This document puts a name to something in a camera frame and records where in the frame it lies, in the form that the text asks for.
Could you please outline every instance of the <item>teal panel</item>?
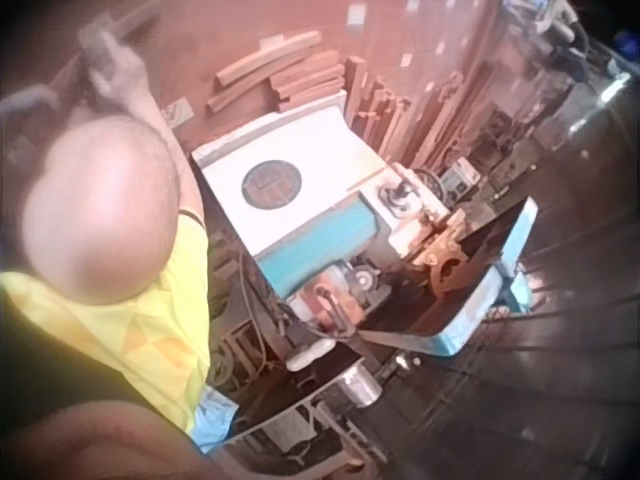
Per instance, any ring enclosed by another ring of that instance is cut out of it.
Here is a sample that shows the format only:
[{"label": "teal panel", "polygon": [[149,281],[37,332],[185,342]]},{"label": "teal panel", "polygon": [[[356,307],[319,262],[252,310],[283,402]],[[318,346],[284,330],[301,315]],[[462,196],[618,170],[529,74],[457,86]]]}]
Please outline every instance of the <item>teal panel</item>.
[{"label": "teal panel", "polygon": [[258,255],[274,291],[287,298],[337,260],[349,260],[376,235],[376,217],[360,199],[337,206]]}]

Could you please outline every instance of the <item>blue cloth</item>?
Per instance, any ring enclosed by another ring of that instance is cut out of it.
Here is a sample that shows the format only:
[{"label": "blue cloth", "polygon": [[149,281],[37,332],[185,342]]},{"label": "blue cloth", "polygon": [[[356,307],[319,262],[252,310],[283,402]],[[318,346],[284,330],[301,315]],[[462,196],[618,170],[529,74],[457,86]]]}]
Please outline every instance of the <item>blue cloth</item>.
[{"label": "blue cloth", "polygon": [[237,410],[235,402],[209,385],[204,386],[196,407],[195,425],[189,432],[202,453],[210,452],[224,441]]}]

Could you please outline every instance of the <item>cable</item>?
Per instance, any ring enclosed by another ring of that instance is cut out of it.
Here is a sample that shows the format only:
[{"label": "cable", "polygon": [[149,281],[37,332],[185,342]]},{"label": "cable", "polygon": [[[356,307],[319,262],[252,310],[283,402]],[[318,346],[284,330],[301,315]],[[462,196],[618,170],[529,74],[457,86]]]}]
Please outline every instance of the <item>cable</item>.
[{"label": "cable", "polygon": [[258,368],[258,370],[253,375],[250,376],[249,381],[247,382],[247,383],[250,383],[257,377],[259,377],[260,374],[262,373],[262,370],[264,370],[264,367],[267,366],[267,348],[264,344],[264,338],[262,338],[262,332],[260,331],[260,327],[258,326],[258,321],[256,320],[256,316],[253,314],[253,308],[251,307],[251,303],[249,302],[249,296],[247,295],[247,287],[245,284],[245,277],[244,277],[244,253],[240,253],[239,263],[240,263],[240,289],[242,290],[244,307],[247,311],[247,315],[249,316],[249,320],[251,320],[251,323],[253,323],[253,328],[255,328],[256,330],[256,336],[258,337],[258,343],[260,343],[260,352],[262,354],[262,364],[260,365],[260,368]]}]

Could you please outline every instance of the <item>metal cylinder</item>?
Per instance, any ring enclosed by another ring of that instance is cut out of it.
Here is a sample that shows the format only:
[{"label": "metal cylinder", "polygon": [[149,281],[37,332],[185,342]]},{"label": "metal cylinder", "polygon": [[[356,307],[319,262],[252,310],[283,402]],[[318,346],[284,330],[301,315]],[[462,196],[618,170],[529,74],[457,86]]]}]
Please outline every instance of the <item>metal cylinder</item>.
[{"label": "metal cylinder", "polygon": [[358,408],[368,407],[382,394],[382,387],[362,364],[347,370],[338,380],[338,386]]}]

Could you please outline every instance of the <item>person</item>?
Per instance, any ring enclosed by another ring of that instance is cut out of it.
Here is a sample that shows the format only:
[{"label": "person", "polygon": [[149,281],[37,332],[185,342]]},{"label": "person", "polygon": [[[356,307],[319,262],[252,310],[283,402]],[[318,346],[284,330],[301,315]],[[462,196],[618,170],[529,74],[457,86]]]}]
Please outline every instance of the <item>person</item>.
[{"label": "person", "polygon": [[125,113],[53,142],[19,215],[29,271],[0,274],[3,461],[27,478],[217,478],[193,442],[217,445],[237,406],[205,383],[202,199],[144,63],[102,41],[112,74],[89,76]]}]

